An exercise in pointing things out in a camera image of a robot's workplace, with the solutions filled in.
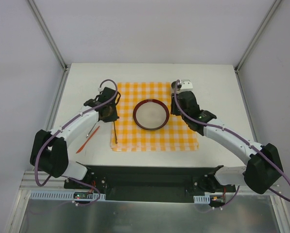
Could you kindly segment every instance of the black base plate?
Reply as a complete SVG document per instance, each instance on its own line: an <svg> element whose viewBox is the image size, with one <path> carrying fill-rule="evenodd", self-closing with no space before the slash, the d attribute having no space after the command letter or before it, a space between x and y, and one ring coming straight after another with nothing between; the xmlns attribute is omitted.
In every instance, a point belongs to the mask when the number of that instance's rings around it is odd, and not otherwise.
<svg viewBox="0 0 290 233"><path fill-rule="evenodd" d="M96 188L106 200L193 203L193 196L202 196L198 180L214 167L135 167L87 166ZM234 185L225 186L235 192ZM76 182L65 182L66 189L88 189Z"/></svg>

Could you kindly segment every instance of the white enclosure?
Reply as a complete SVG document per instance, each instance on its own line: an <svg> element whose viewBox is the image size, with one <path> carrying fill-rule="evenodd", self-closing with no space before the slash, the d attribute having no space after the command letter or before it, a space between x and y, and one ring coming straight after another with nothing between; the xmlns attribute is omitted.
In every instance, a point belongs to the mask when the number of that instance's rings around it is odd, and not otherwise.
<svg viewBox="0 0 290 233"><path fill-rule="evenodd" d="M27 3L0 1L0 232L62 75Z"/></svg>
<svg viewBox="0 0 290 233"><path fill-rule="evenodd" d="M273 0L36 0L67 64L237 65Z"/></svg>
<svg viewBox="0 0 290 233"><path fill-rule="evenodd" d="M2 0L0 233L76 62L233 65L257 140L290 176L290 0Z"/></svg>
<svg viewBox="0 0 290 233"><path fill-rule="evenodd" d="M257 139L278 145L290 176L290 0L282 2L239 76ZM281 184L290 196L288 184Z"/></svg>

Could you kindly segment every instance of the cable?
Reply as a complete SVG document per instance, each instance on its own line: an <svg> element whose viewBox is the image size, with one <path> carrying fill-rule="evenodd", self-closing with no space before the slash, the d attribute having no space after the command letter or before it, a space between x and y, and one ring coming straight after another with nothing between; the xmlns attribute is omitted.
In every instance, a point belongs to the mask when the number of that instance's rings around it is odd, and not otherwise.
<svg viewBox="0 0 290 233"><path fill-rule="evenodd" d="M108 82L108 81L110 81L110 82L112 82L114 85L115 85L115 88L116 88L116 91L115 91L115 93L114 93L114 95L109 99L109 100L107 100L107 101L105 101L104 103L101 103L101 104L99 104L99 105L97 105L97 106L95 106L95 107L93 107L93 108L90 108L90 109L88 109L88 110L85 110L82 114L78 114L78 115L76 115L76 116L74 116L70 121L68 121L65 125L63 125L62 126L62 130L64 130L68 125L70 125L72 122L74 122L76 119L78 119L80 116L82 116L82 115L84 115L84 114L86 114L86 113L88 113L88 112L91 112L91 111L93 111L93 110L95 110L95 109L97 109L97 108L100 108L100 107L102 107L102 106L104 106L104 105L106 105L106 104L108 104L109 102L111 102L116 96L117 96L117 93L118 93L118 87L117 87L117 84L113 81L113 80L111 80L111 79L106 79L106 80L104 80L104 81L102 81L102 83L100 84L100 87L102 87L102 85L105 83L105 82ZM38 166L39 166L39 160L40 160L40 156L41 156L41 153L42 153L42 151L45 149L45 147L59 134L61 132L61 130L58 130L57 132L55 132L43 145L42 145L42 147L40 148L40 150L39 150L39 152L38 152L38 154L37 154L37 157L36 157L36 161L35 161L35 164L34 164L34 179L35 179L35 181L36 181L36 184L38 185L38 186L40 186L40 187L42 187L42 186L44 186L47 182L48 182L48 180L49 180L49 178L51 177L51 175L49 175L48 177L47 177L47 179L43 182L43 183L40 183L40 181L39 181L39 178L38 178Z"/></svg>
<svg viewBox="0 0 290 233"><path fill-rule="evenodd" d="M174 100L175 100L175 103L176 103L176 106L177 108L179 109L179 111L181 112L182 115L184 115L185 117L187 117L189 120L197 123L197 124L200 124L200 125L204 125L204 126L210 126L210 127L214 127L214 128L217 128L217 129L220 129L220 130L225 130L227 131L228 133L231 133L232 135L234 135L235 137L237 137L238 139L240 139L242 142L244 142L246 145L250 146L254 151L256 151L258 154L260 154L260 156L266 160L275 170L277 170L278 173L280 173L280 175L287 181L287 183L289 184L290 186L290 179L288 178L287 175L285 175L285 173L277 166L275 165L270 159L267 158L266 155L264 155L264 153L262 153L261 151L259 151L255 146L253 145L250 145L250 142L247 141L246 139L244 139L242 136L240 136L239 134L237 134L236 132L230 130L230 129L227 129L227 128L223 128L222 126L219 126L219 125L213 125L213 124L208 124L208 123L204 123L204 122L200 122L200 121L197 121L191 117L189 117L184 111L183 109L179 106L179 103L178 103L178 100L177 100L177 93L176 93L176 90L177 90L177 86L178 86L178 83L180 82L180 80L177 80L176 83L175 83L175 88L174 88ZM290 202L290 199L283 196L282 194L278 193L277 191L273 190L272 188L269 188L270 191L272 191L273 193L277 194L279 197L283 198L284 200L286 201L289 201Z"/></svg>
<svg viewBox="0 0 290 233"><path fill-rule="evenodd" d="M219 197L216 197L216 198L223 198L223 200L225 200L225 194L226 194L226 192L227 192L226 187L223 187L223 193L222 193L222 195L219 196Z"/></svg>
<svg viewBox="0 0 290 233"><path fill-rule="evenodd" d="M91 204L95 203L96 201L98 201L98 200L101 198L101 193L100 193L100 191L99 191L96 187L94 187L93 185L89 185L89 184L87 184L87 183L81 182L81 181L76 180L76 179L74 179L74 178L69 178L69 179L72 180L72 181L78 182L78 183L80 183L80 184L82 184L82 185L88 186L88 187L91 188L91 190L95 190L95 191L98 193L98 197L97 197L95 200L90 201L89 203L86 203L86 204L77 203L76 206L81 206L81 207L88 206L88 205L91 205ZM60 207L60 206L62 206L62 205L65 205L65 204L67 204L67 203L74 203L74 202L75 202L74 200L73 200L73 201L67 200L67 201L65 201L65 202L62 202L62 203L58 204L57 206L54 206L53 208L51 208L51 209L49 209L49 210L45 210L45 211L41 211L41 212L34 212L34 211L32 211L32 210L30 209L30 206L28 206L28 207L27 207L27 213L26 213L26 222L27 222L27 226L26 226L26 230L25 230L25 232L27 232L28 229L29 229L29 216L28 216L28 213L30 213L30 214L32 214L32 215L43 215L43 214L46 214L46 213L49 213L49 212L55 210L56 208L58 208L58 207Z"/></svg>
<svg viewBox="0 0 290 233"><path fill-rule="evenodd" d="M92 182L92 185L95 187L96 186L96 182L95 181L93 181ZM91 188L89 191L88 191L88 194L92 194L93 193L93 188Z"/></svg>
<svg viewBox="0 0 290 233"><path fill-rule="evenodd" d="M231 198L229 201L227 201L227 202L226 202L223 206L221 206L221 207L211 208L211 209L208 209L208 210L206 210L206 211L201 211L201 210L198 210L197 208L196 208L196 209L197 209L198 212L200 212L200 213L202 213L202 214L208 213L208 212L210 212L210 211L212 211L212 210L222 210L223 207L229 205L229 204L234 200L234 198L237 196L239 190L240 190L240 185L237 187L236 192L234 193L234 195L232 196L232 198Z"/></svg>

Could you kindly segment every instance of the dark red bowl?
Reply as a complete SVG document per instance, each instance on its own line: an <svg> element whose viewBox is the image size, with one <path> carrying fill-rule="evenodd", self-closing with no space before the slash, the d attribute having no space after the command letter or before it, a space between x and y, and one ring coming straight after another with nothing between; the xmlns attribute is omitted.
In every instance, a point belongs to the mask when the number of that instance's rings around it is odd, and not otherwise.
<svg viewBox="0 0 290 233"><path fill-rule="evenodd" d="M164 110L165 110L165 112L166 112L166 119L165 119L165 121L163 122L163 124L160 125L159 127L156 127L156 128L147 128L147 127L144 127L144 126L142 126L142 125L138 122L138 120L137 120L137 118L136 118L136 112L137 112L137 110L139 109L139 107L142 106L142 105L145 104L145 103L148 103L148 102L154 102L154 103L159 104L160 106L162 106L162 107L164 108ZM162 127L164 127L164 126L166 125L166 123L168 122L169 118L170 118L170 113L169 113L169 109L167 108L167 106L166 106L163 102L161 102L161 101L159 101L159 100L155 100L155 99L142 100L141 102L139 102L139 103L135 106L135 108L134 108L134 110L133 110L133 119L134 119L136 125L138 125L139 127L141 127L141 128L144 129L144 130L150 130L150 131L153 131L153 130L161 129Z"/></svg>

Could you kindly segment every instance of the metal panel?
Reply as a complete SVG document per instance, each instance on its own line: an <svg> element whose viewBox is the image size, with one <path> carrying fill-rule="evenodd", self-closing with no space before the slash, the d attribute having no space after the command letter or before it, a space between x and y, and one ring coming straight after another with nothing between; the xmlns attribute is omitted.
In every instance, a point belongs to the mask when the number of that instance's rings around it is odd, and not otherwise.
<svg viewBox="0 0 290 233"><path fill-rule="evenodd" d="M26 215L20 232L280 232L267 196L238 196L232 205L208 213L202 213L208 206L183 203L98 201L86 207L66 203L56 208L61 203L30 200L28 210L45 213Z"/></svg>
<svg viewBox="0 0 290 233"><path fill-rule="evenodd" d="M67 64L238 64L273 0L36 0Z"/></svg>

